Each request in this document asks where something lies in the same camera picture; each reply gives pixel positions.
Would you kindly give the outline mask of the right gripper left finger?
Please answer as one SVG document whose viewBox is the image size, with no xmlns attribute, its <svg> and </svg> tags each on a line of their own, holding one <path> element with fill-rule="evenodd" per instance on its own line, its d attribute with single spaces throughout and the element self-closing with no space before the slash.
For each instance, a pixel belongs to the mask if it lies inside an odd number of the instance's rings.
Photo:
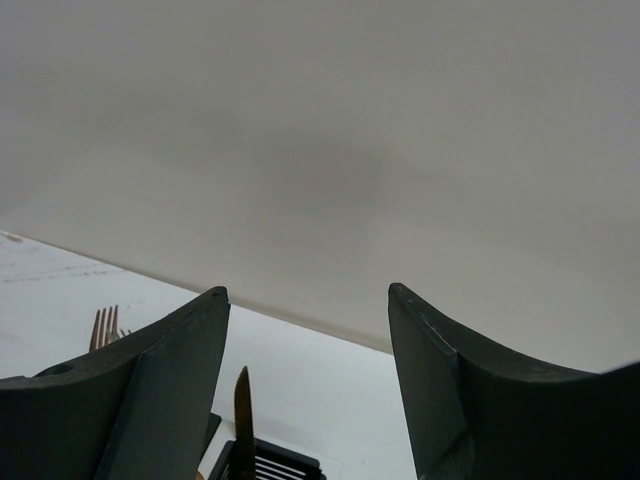
<svg viewBox="0 0 640 480">
<path fill-rule="evenodd" d="M 106 347 L 2 380 L 2 478 L 195 478 L 229 315 L 214 287 Z"/>
</svg>

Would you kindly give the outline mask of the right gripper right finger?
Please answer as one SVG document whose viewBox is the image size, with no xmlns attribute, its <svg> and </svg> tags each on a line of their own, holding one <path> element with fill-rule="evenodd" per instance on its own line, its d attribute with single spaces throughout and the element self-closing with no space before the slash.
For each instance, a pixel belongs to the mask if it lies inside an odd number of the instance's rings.
<svg viewBox="0 0 640 480">
<path fill-rule="evenodd" d="M 420 479 L 635 479 L 639 367 L 590 373 L 388 290 L 393 356 Z"/>
</svg>

